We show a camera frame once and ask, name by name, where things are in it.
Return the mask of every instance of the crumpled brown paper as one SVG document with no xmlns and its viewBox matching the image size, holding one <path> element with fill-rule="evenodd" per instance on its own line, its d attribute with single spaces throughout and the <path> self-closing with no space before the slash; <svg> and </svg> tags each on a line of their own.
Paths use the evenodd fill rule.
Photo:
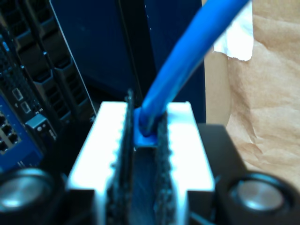
<svg viewBox="0 0 300 225">
<path fill-rule="evenodd" d="M 249 169 L 300 190 L 300 1 L 253 1 L 252 59 L 228 62 L 227 125 Z"/>
</svg>

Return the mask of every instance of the cardboard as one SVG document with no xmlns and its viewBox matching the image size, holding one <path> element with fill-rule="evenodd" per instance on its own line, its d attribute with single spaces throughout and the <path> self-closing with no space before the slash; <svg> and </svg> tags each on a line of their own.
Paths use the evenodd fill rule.
<svg viewBox="0 0 300 225">
<path fill-rule="evenodd" d="M 288 3 L 283 0 L 253 1 L 255 43 L 252 59 L 248 62 L 228 60 L 232 107 L 227 125 L 227 131 L 249 169 L 274 174 L 298 190 L 299 9 L 299 0 Z"/>
<path fill-rule="evenodd" d="M 227 125 L 231 109 L 231 93 L 228 80 L 228 57 L 213 52 L 207 54 L 205 67 L 206 122 Z"/>
</svg>

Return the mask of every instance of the blue panel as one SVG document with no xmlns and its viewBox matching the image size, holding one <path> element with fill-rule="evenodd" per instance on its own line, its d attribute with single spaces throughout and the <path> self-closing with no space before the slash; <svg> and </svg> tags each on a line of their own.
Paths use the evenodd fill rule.
<svg viewBox="0 0 300 225">
<path fill-rule="evenodd" d="M 201 7 L 201 0 L 144 0 L 144 3 L 155 64 L 159 71 Z M 204 64 L 195 71 L 175 101 L 189 101 L 196 121 L 206 122 Z"/>
<path fill-rule="evenodd" d="M 117 1 L 51 3 L 84 81 L 121 98 L 135 89 Z"/>
<path fill-rule="evenodd" d="M 1 170 L 7 171 L 18 165 L 21 167 L 38 165 L 42 159 L 42 154 L 2 96 L 0 96 L 0 111 L 2 111 L 9 124 L 21 139 L 18 144 L 8 149 L 5 154 L 0 154 Z"/>
</svg>

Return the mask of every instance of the round metal knob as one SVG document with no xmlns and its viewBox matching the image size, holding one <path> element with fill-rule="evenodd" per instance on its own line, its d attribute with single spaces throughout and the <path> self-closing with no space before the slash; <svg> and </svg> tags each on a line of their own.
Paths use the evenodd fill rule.
<svg viewBox="0 0 300 225">
<path fill-rule="evenodd" d="M 285 202 L 284 196 L 276 187 L 258 180 L 241 182 L 237 187 L 237 194 L 243 205 L 257 211 L 277 210 Z"/>
<path fill-rule="evenodd" d="M 43 179 L 34 176 L 16 177 L 0 186 L 0 211 L 18 210 L 50 193 Z"/>
</svg>

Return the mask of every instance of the blue ethernet cable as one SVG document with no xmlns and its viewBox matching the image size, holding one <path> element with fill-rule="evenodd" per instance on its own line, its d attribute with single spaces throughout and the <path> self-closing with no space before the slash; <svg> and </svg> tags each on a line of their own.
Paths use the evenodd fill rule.
<svg viewBox="0 0 300 225">
<path fill-rule="evenodd" d="M 166 106 L 203 62 L 205 54 L 249 0 L 208 0 L 194 16 L 150 87 L 141 108 L 136 109 L 136 137 L 155 135 Z"/>
</svg>

